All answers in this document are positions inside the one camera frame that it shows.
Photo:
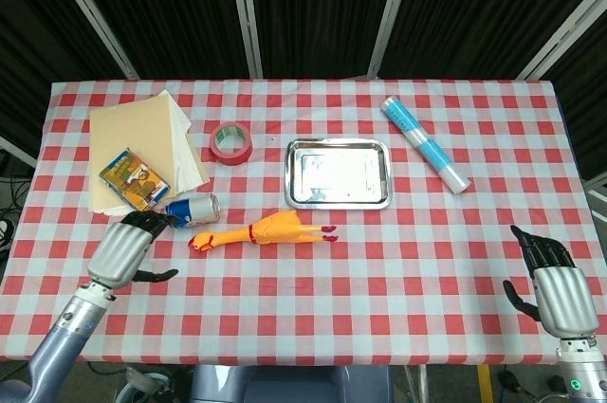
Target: yellow rubber chicken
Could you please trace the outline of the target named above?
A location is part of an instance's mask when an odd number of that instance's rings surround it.
[[[333,232],[335,226],[304,226],[296,211],[277,211],[247,227],[225,232],[201,232],[188,245],[200,251],[235,242],[253,244],[299,244],[302,242],[335,242],[337,235],[312,235],[311,232]]]

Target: red tape roll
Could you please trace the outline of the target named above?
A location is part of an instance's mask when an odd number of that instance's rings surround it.
[[[245,145],[233,154],[219,150],[219,147],[217,146],[221,144],[222,140],[227,136],[241,137],[245,142]],[[217,161],[228,166],[236,166],[237,164],[244,163],[250,158],[250,154],[253,153],[250,131],[245,125],[235,121],[220,123],[211,133],[211,152],[215,155]]]

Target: tablecloth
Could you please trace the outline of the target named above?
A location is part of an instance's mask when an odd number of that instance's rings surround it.
[[[31,355],[78,284],[111,221],[87,211],[89,113],[166,88],[222,209],[218,224],[167,229],[143,269],[164,284],[116,291],[88,359],[235,363],[552,362],[557,341],[508,303],[502,279],[533,300],[509,231],[562,241],[584,270],[606,333],[607,267],[549,82],[109,81],[55,83],[31,190],[0,295],[0,357]],[[472,186],[453,195],[379,106],[398,95]],[[250,160],[212,160],[211,130],[237,120]],[[284,159],[296,137],[372,137],[390,148],[383,211],[300,211],[336,225],[336,243],[188,249],[204,229],[287,207]]]

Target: stainless steel tray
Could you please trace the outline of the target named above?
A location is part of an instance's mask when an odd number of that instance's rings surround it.
[[[285,195],[297,209],[383,209],[392,198],[388,148],[375,139],[295,139]]]

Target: black backdrop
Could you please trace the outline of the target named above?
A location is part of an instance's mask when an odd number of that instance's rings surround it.
[[[95,0],[141,78],[246,78],[235,0]],[[580,0],[403,0],[382,78],[513,79]],[[254,0],[268,78],[366,73],[385,0]],[[607,170],[605,17],[543,76],[581,174]],[[0,134],[37,156],[52,82],[121,78],[73,0],[0,1]]]

